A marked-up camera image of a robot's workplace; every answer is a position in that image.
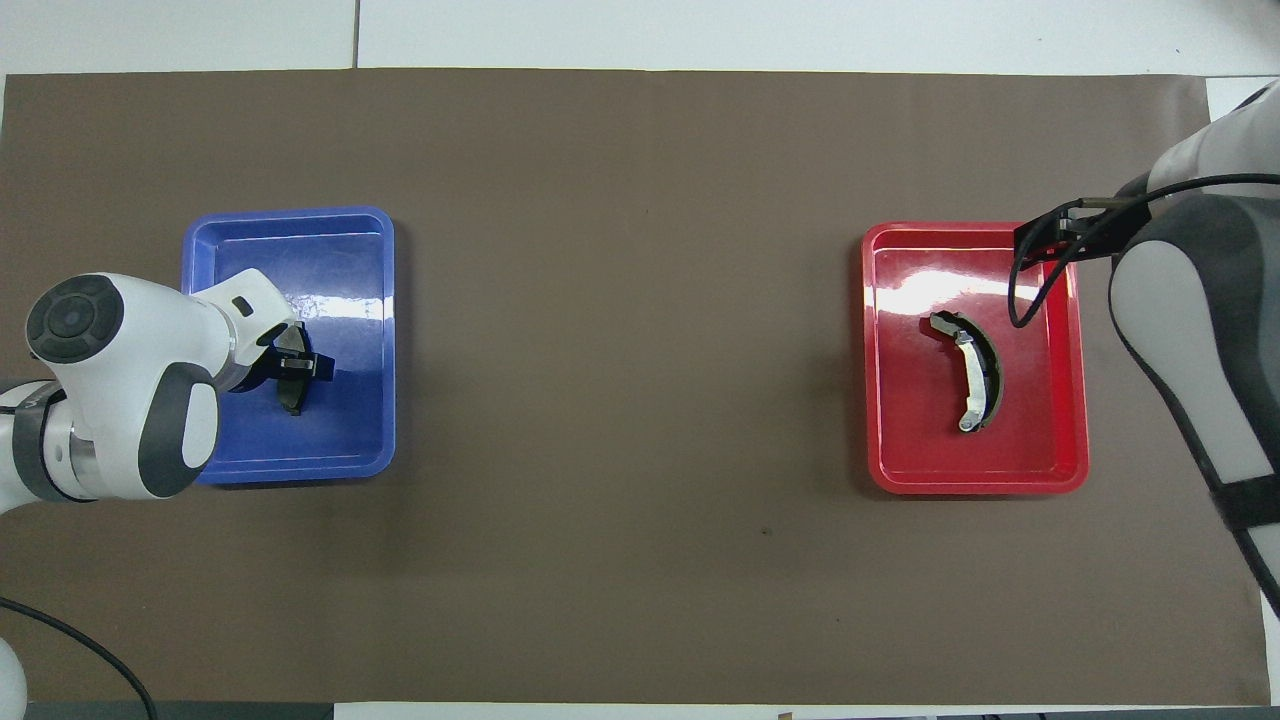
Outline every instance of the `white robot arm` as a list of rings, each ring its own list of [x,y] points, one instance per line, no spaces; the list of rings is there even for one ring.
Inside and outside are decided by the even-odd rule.
[[[56,380],[0,380],[0,512],[178,493],[212,455],[218,392],[293,323],[252,269],[192,296],[110,273],[59,283],[27,320]]]
[[[1068,204],[1107,211],[1074,219],[1061,206],[1019,228],[1014,272],[1112,258],[1116,332],[1280,612],[1277,183],[1280,83],[1271,83],[1166,151],[1120,197]]]

